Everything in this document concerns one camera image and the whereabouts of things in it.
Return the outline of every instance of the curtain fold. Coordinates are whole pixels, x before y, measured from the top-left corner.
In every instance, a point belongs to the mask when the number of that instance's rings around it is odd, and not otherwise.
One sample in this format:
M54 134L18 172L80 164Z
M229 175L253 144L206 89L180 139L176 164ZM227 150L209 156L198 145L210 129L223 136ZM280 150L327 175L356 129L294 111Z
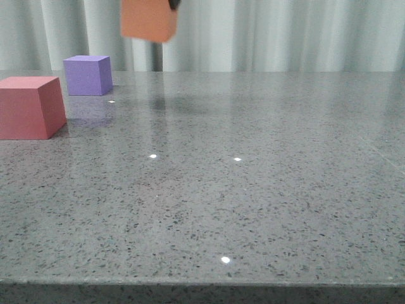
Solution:
M0 70L61 70L76 54L130 71L398 71L405 1L183 0L162 45L120 35L120 0L0 1Z

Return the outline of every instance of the cube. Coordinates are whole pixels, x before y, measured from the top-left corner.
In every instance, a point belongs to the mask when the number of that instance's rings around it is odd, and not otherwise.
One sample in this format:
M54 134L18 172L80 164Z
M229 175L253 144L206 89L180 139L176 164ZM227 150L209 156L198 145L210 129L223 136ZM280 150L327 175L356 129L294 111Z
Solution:
M0 139L49 139L65 123L58 77L0 81Z
M78 55L63 60L69 95L102 96L113 88L109 56Z
M177 29L177 9L168 0L121 0L122 36L166 42Z

